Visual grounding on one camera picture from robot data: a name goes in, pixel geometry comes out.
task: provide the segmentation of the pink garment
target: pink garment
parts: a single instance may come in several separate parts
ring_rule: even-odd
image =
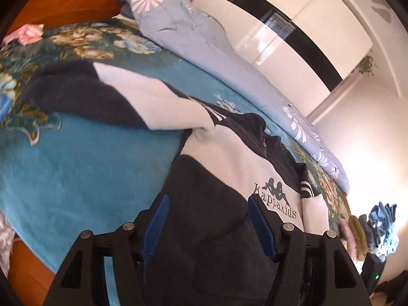
[[[18,30],[10,33],[3,39],[3,45],[8,44],[10,41],[14,39],[18,39],[18,42],[23,46],[34,44],[37,41],[41,40],[44,31],[42,30],[44,27],[43,24],[41,25],[34,25],[34,24],[25,24]]]
[[[345,219],[340,220],[340,228],[347,240],[347,252],[353,261],[357,261],[357,242],[351,232],[348,222]]]

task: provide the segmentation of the silver screw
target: silver screw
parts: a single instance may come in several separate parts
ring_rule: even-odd
[[[89,230],[84,230],[81,232],[80,237],[82,239],[89,238],[91,236],[91,232]]]
[[[295,228],[295,226],[291,223],[285,223],[283,225],[283,229],[285,229],[286,231],[293,231]]]
[[[326,232],[326,234],[330,237],[330,238],[336,238],[337,234],[335,231],[333,230],[329,230],[328,232]]]
[[[133,222],[126,222],[122,228],[123,230],[132,230],[135,227],[135,225],[133,224]]]

